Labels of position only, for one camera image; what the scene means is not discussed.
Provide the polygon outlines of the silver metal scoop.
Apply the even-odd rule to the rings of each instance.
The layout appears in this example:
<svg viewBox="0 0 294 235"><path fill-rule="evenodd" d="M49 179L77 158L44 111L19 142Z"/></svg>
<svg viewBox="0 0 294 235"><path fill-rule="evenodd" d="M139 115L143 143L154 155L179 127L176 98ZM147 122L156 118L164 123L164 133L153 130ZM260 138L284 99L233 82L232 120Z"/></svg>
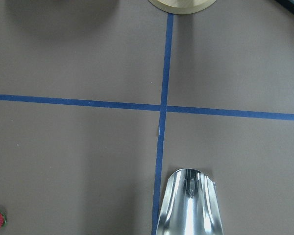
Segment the silver metal scoop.
<svg viewBox="0 0 294 235"><path fill-rule="evenodd" d="M157 235L222 235L216 185L197 169L174 172L167 181Z"/></svg>

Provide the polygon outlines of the round wooden stand base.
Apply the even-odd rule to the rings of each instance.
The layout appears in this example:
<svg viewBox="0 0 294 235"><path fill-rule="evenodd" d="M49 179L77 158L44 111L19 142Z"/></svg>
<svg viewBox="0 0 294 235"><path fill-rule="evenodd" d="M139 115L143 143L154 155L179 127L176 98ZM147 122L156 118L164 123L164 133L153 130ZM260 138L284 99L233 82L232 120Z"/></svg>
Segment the round wooden stand base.
<svg viewBox="0 0 294 235"><path fill-rule="evenodd" d="M164 12L187 15L208 8L216 0L150 0L149 2Z"/></svg>

